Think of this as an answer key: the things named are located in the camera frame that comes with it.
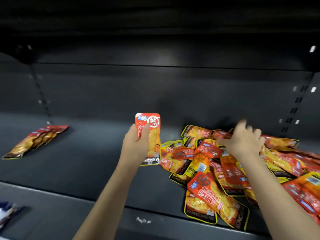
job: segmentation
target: human hand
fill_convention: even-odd
[[[218,139],[217,141],[239,161],[248,155],[258,155],[264,140],[260,129],[253,131],[251,126],[246,128],[246,121],[242,120],[237,124],[230,139]]]
[[[122,143],[121,155],[118,165],[138,169],[148,154],[150,125],[146,124],[138,139],[135,124],[131,125]]]

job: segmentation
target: hand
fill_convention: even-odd
[[[231,139],[218,139],[220,145],[224,145],[238,161],[248,155],[258,155],[264,144],[261,130],[252,130],[251,126],[246,128],[246,121],[240,121],[234,129]]]
[[[122,143],[118,165],[137,170],[148,154],[150,125],[146,124],[138,139],[137,128],[133,124],[126,133]]]

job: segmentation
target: circular logo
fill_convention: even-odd
[[[201,186],[208,186],[210,184],[210,180],[206,177],[206,175],[203,174],[198,175],[196,181]]]
[[[159,118],[157,116],[149,116],[147,119],[147,123],[150,125],[152,128],[157,128],[159,127]]]

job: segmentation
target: left hand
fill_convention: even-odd
[[[149,134],[150,125],[146,124],[142,129],[141,137],[138,139],[137,128],[135,124],[131,125],[123,139],[119,166],[138,169],[148,154]]]

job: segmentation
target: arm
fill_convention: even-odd
[[[238,123],[231,139],[218,140],[241,164],[257,198],[259,208],[274,240],[319,239],[320,227],[279,184],[259,151],[264,143],[261,130]]]
[[[149,133],[147,124],[138,140],[135,125],[130,127],[115,171],[73,240],[114,239],[131,181],[148,153]]]

